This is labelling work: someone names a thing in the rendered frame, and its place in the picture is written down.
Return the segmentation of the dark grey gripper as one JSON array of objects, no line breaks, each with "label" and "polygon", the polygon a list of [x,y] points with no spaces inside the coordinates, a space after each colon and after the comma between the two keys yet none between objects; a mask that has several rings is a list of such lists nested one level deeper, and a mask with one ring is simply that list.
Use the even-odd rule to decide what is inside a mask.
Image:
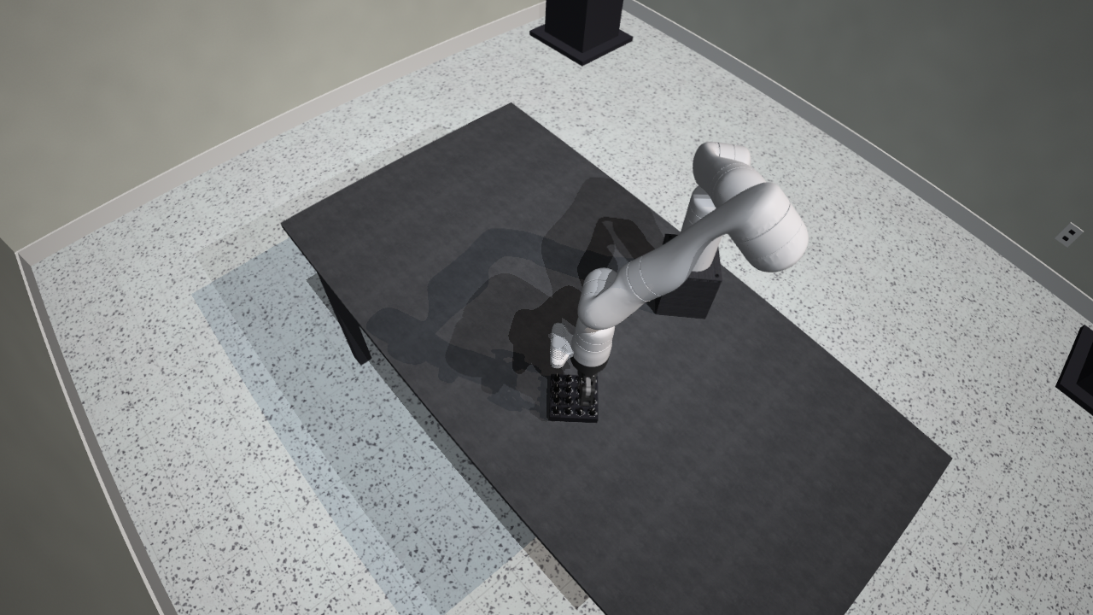
[{"label": "dark grey gripper", "polygon": [[[606,362],[608,362],[608,359],[606,359]],[[571,357],[571,365],[576,367],[578,372],[578,405],[581,407],[591,407],[591,405],[593,405],[593,392],[596,392],[596,377],[598,372],[604,370],[606,363],[600,366],[584,366],[579,365],[579,362],[574,357]],[[581,381],[585,383],[581,383]]]}]

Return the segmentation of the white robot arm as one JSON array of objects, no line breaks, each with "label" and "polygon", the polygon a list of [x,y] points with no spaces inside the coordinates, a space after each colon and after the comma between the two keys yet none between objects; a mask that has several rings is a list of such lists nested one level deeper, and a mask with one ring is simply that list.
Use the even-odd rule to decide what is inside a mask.
[{"label": "white robot arm", "polygon": [[725,234],[762,272],[780,272],[801,260],[809,241],[803,218],[778,185],[766,182],[751,167],[748,147],[700,144],[693,176],[698,187],[673,240],[626,262],[618,272],[598,268],[585,277],[575,334],[562,323],[552,326],[552,367],[562,367],[571,357],[584,366],[604,365],[618,323],[645,301],[678,289],[692,270],[710,267]]}]

